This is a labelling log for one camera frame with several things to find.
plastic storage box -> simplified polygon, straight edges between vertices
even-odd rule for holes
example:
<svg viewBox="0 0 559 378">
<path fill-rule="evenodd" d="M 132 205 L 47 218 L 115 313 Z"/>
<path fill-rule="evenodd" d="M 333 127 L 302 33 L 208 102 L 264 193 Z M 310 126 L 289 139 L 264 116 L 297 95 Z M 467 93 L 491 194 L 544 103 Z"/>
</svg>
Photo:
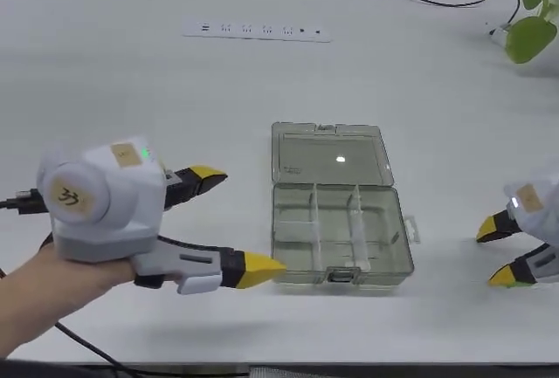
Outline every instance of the plastic storage box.
<svg viewBox="0 0 559 378">
<path fill-rule="evenodd" d="M 278 122 L 272 136 L 277 282 L 374 288 L 413 273 L 378 127 Z"/>
</svg>

sticker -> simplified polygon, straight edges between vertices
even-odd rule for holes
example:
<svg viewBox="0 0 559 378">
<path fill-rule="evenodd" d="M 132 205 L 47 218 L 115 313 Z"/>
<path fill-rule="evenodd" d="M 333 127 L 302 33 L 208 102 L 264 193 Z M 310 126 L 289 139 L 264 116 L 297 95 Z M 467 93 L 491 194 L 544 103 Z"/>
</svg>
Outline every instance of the sticker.
<svg viewBox="0 0 559 378">
<path fill-rule="evenodd" d="M 113 144 L 111 145 L 111 151 L 113 151 L 114 158 L 116 158 L 116 162 L 119 163 L 121 168 L 141 165 L 140 156 L 136 152 L 134 145 L 130 142 L 125 144 Z"/>
<path fill-rule="evenodd" d="M 522 202 L 522 206 L 527 213 L 537 212 L 543 209 L 542 201 L 535 193 L 534 186 L 532 184 L 527 184 L 522 186 L 520 189 L 516 190 L 516 195 Z"/>
<path fill-rule="evenodd" d="M 76 188 L 59 177 L 55 177 L 51 184 L 51 202 L 56 203 L 60 208 L 88 216 L 95 204 L 93 196 L 83 189 Z"/>
</svg>

human hand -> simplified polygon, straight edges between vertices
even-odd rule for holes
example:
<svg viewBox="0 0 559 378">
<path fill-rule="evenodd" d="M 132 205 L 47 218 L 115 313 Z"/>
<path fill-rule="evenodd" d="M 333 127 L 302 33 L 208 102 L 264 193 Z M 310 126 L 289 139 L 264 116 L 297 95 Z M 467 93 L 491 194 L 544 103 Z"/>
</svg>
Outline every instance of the human hand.
<svg viewBox="0 0 559 378">
<path fill-rule="evenodd" d="M 0 280 L 0 358 L 134 277 L 128 260 L 75 263 L 59 258 L 54 246 L 46 245 Z"/>
</svg>

box lid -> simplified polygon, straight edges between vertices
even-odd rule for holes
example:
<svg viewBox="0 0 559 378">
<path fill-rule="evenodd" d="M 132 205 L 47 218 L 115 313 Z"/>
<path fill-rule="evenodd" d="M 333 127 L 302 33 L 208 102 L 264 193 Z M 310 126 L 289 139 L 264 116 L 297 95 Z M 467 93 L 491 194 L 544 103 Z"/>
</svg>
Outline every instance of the box lid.
<svg viewBox="0 0 559 378">
<path fill-rule="evenodd" d="M 276 122 L 274 183 L 392 186 L 394 177 L 378 127 Z"/>
</svg>

number label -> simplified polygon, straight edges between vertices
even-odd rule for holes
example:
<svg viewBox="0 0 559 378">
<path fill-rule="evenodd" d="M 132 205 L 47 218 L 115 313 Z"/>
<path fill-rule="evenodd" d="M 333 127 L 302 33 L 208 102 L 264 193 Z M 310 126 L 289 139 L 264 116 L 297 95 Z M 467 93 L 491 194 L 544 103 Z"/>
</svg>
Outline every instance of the number label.
<svg viewBox="0 0 559 378">
<path fill-rule="evenodd" d="M 121 168 L 141 165 L 141 158 L 136 152 L 134 145 L 130 142 L 125 144 L 113 144 L 111 145 L 111 151 Z"/>
<path fill-rule="evenodd" d="M 52 181 L 51 202 L 57 204 L 63 210 L 88 216 L 94 204 L 94 198 L 81 188 L 77 188 L 63 179 L 56 177 Z"/>
</svg>

